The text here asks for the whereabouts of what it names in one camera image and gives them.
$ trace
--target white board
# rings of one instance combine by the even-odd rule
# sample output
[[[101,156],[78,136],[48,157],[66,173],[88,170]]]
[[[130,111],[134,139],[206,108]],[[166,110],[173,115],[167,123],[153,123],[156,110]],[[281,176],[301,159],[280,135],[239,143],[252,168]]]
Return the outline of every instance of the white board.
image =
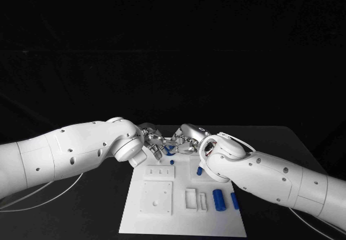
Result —
[[[206,172],[197,176],[197,168],[192,170],[190,160],[196,161],[196,154],[163,156],[161,164],[150,150],[143,148],[147,160],[134,168],[131,183],[128,188],[122,219],[118,233],[121,234],[154,234],[154,235],[187,235],[187,236],[216,236],[216,237],[246,237],[242,216],[235,210],[231,193],[234,186],[231,181],[219,183],[210,181]],[[172,214],[156,214],[147,216],[140,214],[141,194],[147,166],[174,166],[174,178],[172,182]],[[205,178],[202,181],[192,181],[195,175]],[[186,189],[196,189],[196,196],[205,193],[205,203],[208,211],[200,211],[200,201],[196,201],[197,211],[186,211]],[[221,189],[225,200],[225,211],[216,211],[213,190]]]

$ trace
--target black background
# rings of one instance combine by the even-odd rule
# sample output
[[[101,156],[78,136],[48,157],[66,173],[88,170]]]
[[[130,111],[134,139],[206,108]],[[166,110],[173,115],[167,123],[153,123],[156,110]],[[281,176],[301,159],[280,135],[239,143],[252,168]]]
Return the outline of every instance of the black background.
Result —
[[[1,144],[117,116],[287,126],[346,179],[343,1],[32,0],[3,12]]]

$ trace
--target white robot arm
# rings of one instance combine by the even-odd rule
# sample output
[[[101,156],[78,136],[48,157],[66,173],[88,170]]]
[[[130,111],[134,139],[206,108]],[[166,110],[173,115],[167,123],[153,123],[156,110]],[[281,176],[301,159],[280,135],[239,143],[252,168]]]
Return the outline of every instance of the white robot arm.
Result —
[[[137,167],[147,159],[143,146],[160,159],[163,144],[172,143],[164,141],[156,145],[161,138],[153,124],[135,126],[122,117],[114,117],[105,122],[69,125],[29,140],[0,145],[0,199],[39,184],[85,173],[108,157]]]
[[[180,148],[184,154],[197,151],[199,166],[218,182],[232,180],[261,199],[346,230],[346,181],[259,151],[245,152],[235,137],[222,132],[210,135],[192,124],[180,126],[172,139],[180,144],[170,152]]]

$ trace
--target black table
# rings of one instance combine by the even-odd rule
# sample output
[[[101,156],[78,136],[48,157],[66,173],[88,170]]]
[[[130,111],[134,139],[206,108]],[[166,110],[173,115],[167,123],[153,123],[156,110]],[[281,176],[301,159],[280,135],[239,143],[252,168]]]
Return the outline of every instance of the black table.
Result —
[[[200,126],[212,134],[225,132],[244,140],[257,151],[274,155],[313,171],[327,174],[294,132],[284,126]],[[164,137],[170,137],[179,125],[157,125]],[[0,213],[0,239],[210,239],[200,236],[120,234],[133,167],[128,162],[108,158],[88,171],[72,189],[46,205],[19,212]],[[63,192],[78,176],[53,182],[36,195],[6,210],[27,208],[48,201]],[[40,186],[4,199],[11,202]],[[300,221],[290,209],[272,204],[242,191],[234,184],[241,217],[248,239],[326,239]],[[308,214],[297,211],[313,226],[330,234]]]

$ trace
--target blue object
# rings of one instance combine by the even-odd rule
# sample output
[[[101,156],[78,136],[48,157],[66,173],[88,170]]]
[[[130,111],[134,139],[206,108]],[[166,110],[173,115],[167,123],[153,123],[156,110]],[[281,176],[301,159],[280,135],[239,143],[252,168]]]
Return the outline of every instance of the blue object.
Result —
[[[202,170],[203,170],[203,168],[199,166],[197,167],[197,170],[196,170],[196,174],[200,176],[202,175]]]
[[[234,209],[239,209],[238,201],[236,201],[236,194],[232,192],[231,193],[232,197],[232,204],[234,204]]]
[[[174,148],[174,146],[169,146],[169,149],[167,149],[167,147],[164,146],[164,149],[167,150],[167,156],[173,156],[174,155],[174,153],[170,153],[170,149],[173,149]]]
[[[225,205],[222,190],[221,189],[215,189],[212,191],[212,196],[213,196],[213,202],[215,202],[216,211],[219,211],[219,212],[225,211],[226,210],[226,205]]]

